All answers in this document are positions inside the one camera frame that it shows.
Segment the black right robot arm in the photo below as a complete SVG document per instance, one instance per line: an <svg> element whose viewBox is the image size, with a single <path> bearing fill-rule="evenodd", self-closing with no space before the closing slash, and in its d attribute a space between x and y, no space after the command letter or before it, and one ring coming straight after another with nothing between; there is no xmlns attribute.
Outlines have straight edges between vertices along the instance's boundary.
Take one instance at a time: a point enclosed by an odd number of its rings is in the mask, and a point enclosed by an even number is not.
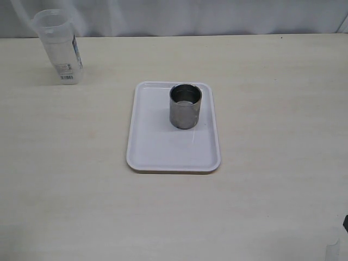
<svg viewBox="0 0 348 261"><path fill-rule="evenodd" d="M344 221L343 221L343 227L348 232L348 215L346 215Z"/></svg>

